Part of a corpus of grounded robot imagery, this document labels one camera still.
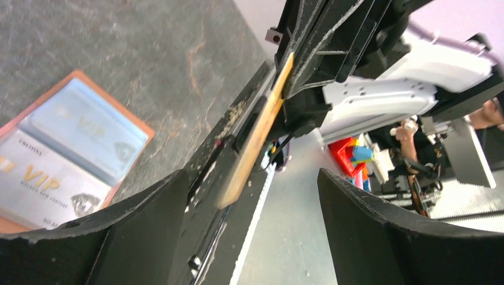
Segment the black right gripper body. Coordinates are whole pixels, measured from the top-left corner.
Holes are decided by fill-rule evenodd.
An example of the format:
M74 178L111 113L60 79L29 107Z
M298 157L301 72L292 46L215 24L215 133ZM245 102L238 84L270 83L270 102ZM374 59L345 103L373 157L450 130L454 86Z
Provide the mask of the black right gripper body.
M410 19L412 1L365 1L370 4L360 22L349 19L344 32L357 28L351 46L335 81L342 83L350 75L377 79L411 51L402 40Z

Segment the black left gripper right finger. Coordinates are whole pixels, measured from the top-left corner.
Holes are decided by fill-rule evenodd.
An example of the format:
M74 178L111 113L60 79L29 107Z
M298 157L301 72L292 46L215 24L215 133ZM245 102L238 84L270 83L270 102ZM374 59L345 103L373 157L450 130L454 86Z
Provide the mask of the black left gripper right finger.
M339 284L502 284L503 235L412 213L319 170Z

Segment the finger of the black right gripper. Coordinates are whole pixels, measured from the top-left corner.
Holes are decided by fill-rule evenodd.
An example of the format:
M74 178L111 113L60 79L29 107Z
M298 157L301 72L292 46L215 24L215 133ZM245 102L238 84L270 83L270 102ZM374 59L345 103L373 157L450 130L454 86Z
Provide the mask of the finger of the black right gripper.
M326 33L323 24L326 8L326 1L286 1L278 25L267 32L267 39L278 45L273 56L275 68L280 68L284 57L291 52L298 56L297 67L304 62L310 71L319 68L314 53L321 47Z
M301 1L285 53L294 63L283 94L344 82L374 34L374 1Z

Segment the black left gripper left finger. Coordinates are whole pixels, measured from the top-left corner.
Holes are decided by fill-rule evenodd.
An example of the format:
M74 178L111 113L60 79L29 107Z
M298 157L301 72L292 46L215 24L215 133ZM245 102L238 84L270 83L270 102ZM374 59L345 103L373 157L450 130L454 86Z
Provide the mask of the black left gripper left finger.
M177 170L56 229L1 235L1 283L166 284L189 186Z

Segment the gold credit card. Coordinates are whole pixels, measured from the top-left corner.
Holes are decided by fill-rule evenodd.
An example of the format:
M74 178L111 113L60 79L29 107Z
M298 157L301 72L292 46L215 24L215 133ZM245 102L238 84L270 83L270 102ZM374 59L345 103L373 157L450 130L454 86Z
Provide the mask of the gold credit card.
M267 135L284 102L282 90L294 66L294 53L290 53L282 67L278 79L273 85L270 96L267 98L259 116L249 133L239 156L228 175L222 188L222 193L216 203L220 210L233 204L240 197L243 187L254 167L254 164L262 150Z

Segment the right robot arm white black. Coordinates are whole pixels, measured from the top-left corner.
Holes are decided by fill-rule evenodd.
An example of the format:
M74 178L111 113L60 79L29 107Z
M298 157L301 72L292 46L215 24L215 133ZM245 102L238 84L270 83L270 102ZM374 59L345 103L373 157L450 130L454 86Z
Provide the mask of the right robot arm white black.
M412 115L452 121L503 90L483 34L463 42L410 20L425 1L287 1L266 40L292 68L270 137L319 129L329 142Z

